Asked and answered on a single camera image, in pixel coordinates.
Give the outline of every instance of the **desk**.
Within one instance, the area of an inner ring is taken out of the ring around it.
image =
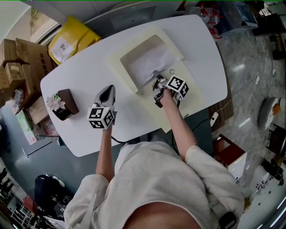
[[[139,105],[137,97],[115,75],[107,58],[130,39],[151,25],[161,28],[184,56],[183,62],[205,98],[207,108],[227,96],[227,83],[219,51],[209,30],[196,15],[166,18],[139,25],[93,44],[76,54],[41,81],[43,98],[61,89],[70,89],[79,113],[65,121],[48,109],[50,118],[71,152],[81,157],[100,149],[101,130],[93,129],[86,120],[96,94],[113,84],[116,88],[115,110],[118,111],[113,137],[128,141],[156,130],[149,113]]]

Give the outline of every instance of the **floor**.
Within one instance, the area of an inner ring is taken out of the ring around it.
[[[223,134],[248,152],[245,167],[250,167],[240,179],[242,192],[248,195],[247,185],[254,170],[262,158],[272,156],[265,147],[269,132],[261,130],[257,120],[265,98],[286,96],[285,61],[272,60],[276,43],[270,42],[269,36],[255,37],[251,31],[225,37],[218,41],[218,46],[230,81],[234,116],[212,135],[215,138],[218,134]],[[250,83],[257,76],[260,77],[258,84]],[[280,111],[273,123],[285,127],[285,121],[286,112]]]

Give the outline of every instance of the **white paper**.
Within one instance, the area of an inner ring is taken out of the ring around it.
[[[58,40],[54,43],[54,46],[51,48],[51,53],[60,63],[67,60],[72,52],[74,47],[69,44],[66,39],[59,37]]]
[[[179,61],[158,36],[143,42],[124,58],[122,64],[138,89],[152,79],[154,70],[163,71]]]

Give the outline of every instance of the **cardboard box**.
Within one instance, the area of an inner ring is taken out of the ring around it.
[[[19,110],[29,108],[41,96],[41,90],[39,89],[40,81],[35,80],[31,66],[29,64],[23,64],[21,68],[25,77],[25,83],[22,86],[24,101],[19,107]]]
[[[25,82],[25,77],[19,63],[7,63],[5,66],[5,71],[12,90],[15,90]]]
[[[53,139],[54,140],[57,139],[57,136],[59,135],[59,133],[57,132],[52,120],[50,119],[50,117],[47,117],[45,120],[41,121],[41,127],[44,129],[44,131],[47,135],[56,136]]]
[[[0,90],[5,90],[10,87],[10,84],[8,82],[5,68],[0,66]]]
[[[45,132],[38,125],[31,122],[28,115],[23,110],[19,112],[17,119],[30,145],[34,144],[40,139],[36,136],[37,134],[45,134]]]
[[[6,104],[6,100],[3,98],[0,98],[0,107],[5,106],[5,104]]]
[[[42,96],[30,106],[28,112],[34,124],[38,124],[49,116]]]
[[[0,44],[0,65],[5,66],[7,62],[15,62],[16,60],[16,42],[4,39]]]
[[[13,96],[13,90],[10,88],[5,68],[0,66],[0,100],[8,101]]]
[[[16,38],[16,53],[18,60],[31,65],[40,81],[54,69],[48,48],[44,45]]]

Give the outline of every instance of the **wall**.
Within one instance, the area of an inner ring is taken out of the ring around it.
[[[46,14],[63,25],[68,16],[86,22],[104,12],[109,11],[121,1],[25,1],[34,9]]]
[[[20,1],[0,1],[0,42],[29,8]]]
[[[21,18],[14,24],[6,35],[6,39],[15,40],[20,38],[29,41],[31,38],[31,8],[29,8]]]
[[[284,164],[282,168],[285,179],[286,167]],[[286,196],[286,181],[282,186],[278,186],[278,183],[276,179],[271,181],[268,179],[265,189],[260,191],[259,195],[253,200],[250,208],[240,218],[237,229],[256,229],[272,217],[277,206]]]

